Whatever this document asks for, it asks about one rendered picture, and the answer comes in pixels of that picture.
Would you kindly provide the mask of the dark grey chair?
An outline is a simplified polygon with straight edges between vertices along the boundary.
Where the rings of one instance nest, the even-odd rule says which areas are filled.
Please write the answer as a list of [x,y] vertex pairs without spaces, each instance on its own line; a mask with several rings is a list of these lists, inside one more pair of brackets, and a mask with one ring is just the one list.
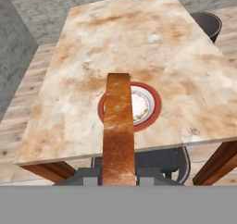
[[135,186],[137,168],[160,168],[172,172],[172,179],[187,181],[191,162],[185,146],[135,153],[133,149],[110,149],[92,159],[92,168],[101,169],[101,184],[107,186]]
[[222,29],[222,21],[220,18],[213,13],[205,11],[193,12],[191,16],[209,37],[209,39],[214,43]]

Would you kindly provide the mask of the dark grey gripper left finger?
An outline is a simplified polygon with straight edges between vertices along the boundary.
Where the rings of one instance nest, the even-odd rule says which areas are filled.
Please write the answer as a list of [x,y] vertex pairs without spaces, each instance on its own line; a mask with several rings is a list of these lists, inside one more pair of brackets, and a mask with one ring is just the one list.
[[78,168],[76,173],[69,178],[60,181],[57,185],[60,186],[85,186],[101,184],[101,169],[100,168]]

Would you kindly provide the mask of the white plate with red rim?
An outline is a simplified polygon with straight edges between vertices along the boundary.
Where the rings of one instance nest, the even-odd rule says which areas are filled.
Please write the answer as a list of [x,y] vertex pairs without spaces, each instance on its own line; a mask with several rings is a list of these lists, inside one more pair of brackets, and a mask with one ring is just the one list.
[[134,131],[142,131],[155,123],[162,102],[150,85],[138,81],[110,82],[98,103],[98,116],[106,125],[133,124]]

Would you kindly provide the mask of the marble dining table, wooden legs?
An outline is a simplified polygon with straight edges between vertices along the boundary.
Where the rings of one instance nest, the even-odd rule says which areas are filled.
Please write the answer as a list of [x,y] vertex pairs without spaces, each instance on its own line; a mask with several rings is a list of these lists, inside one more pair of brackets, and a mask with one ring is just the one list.
[[237,68],[179,0],[104,0],[69,11],[16,164],[99,156],[97,107],[110,73],[128,73],[161,97],[158,119],[134,135],[136,151],[237,146]]

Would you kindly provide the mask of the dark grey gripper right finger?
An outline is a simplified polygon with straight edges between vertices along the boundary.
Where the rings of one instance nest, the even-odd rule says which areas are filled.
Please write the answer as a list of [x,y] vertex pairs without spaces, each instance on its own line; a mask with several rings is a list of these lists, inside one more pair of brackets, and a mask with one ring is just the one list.
[[182,185],[182,182],[173,180],[172,172],[162,172],[160,168],[137,168],[136,185],[144,185],[144,180],[150,178],[152,186],[165,186],[165,185]]

